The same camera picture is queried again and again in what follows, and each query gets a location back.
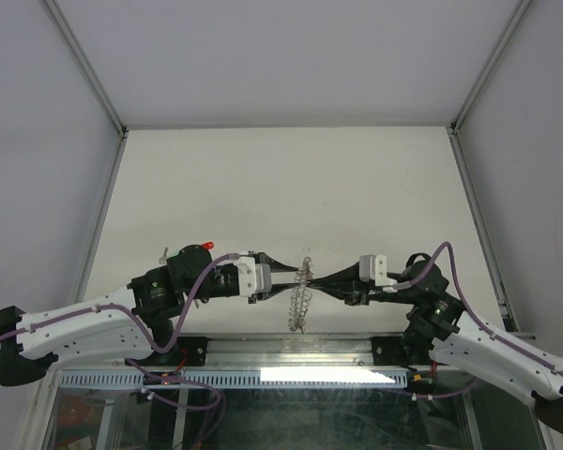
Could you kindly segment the metal disc with keyrings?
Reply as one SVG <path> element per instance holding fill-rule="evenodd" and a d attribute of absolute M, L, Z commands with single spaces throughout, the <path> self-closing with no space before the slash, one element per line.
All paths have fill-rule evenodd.
<path fill-rule="evenodd" d="M 306 332 L 306 316 L 312 300 L 309 282 L 312 280 L 312 258 L 307 256 L 295 273 L 295 286 L 291 289 L 288 328 L 290 332 Z"/>

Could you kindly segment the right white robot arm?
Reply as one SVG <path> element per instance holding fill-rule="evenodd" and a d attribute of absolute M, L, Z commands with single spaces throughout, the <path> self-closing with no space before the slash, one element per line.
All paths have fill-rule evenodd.
<path fill-rule="evenodd" d="M 400 273 L 385 273 L 375 255 L 335 274 L 309 281 L 311 289 L 347 306 L 372 302 L 408 305 L 408 325 L 399 346 L 387 355 L 392 365 L 427 362 L 448 365 L 507 392 L 531 408 L 548 428 L 563 434 L 563 357 L 538 349 L 483 319 L 462 293 L 451 295 L 434 257 L 415 253 Z"/>

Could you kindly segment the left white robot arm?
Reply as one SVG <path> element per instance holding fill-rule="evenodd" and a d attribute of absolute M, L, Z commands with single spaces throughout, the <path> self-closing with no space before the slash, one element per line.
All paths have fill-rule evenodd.
<path fill-rule="evenodd" d="M 80 362 L 116 358 L 173 361 L 193 301 L 244 297 L 254 304 L 282 291 L 275 273 L 296 268 L 264 252 L 212 257 L 209 243 L 183 247 L 160 266 L 100 298 L 40 313 L 0 310 L 0 384 L 34 383 Z"/>

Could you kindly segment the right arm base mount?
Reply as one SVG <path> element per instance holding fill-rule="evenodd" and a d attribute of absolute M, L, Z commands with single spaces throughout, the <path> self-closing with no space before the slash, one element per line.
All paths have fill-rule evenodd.
<path fill-rule="evenodd" d="M 425 365 L 426 356 L 406 349 L 400 336 L 374 336 L 370 338 L 373 364 L 376 367 L 396 366 L 411 368 Z"/>

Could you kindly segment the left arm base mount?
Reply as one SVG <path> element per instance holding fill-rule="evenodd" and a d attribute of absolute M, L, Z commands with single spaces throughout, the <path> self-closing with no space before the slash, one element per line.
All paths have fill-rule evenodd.
<path fill-rule="evenodd" d="M 210 338 L 205 336 L 182 336 L 168 353 L 153 353 L 148 366 L 169 368 L 197 368 L 206 363 Z"/>

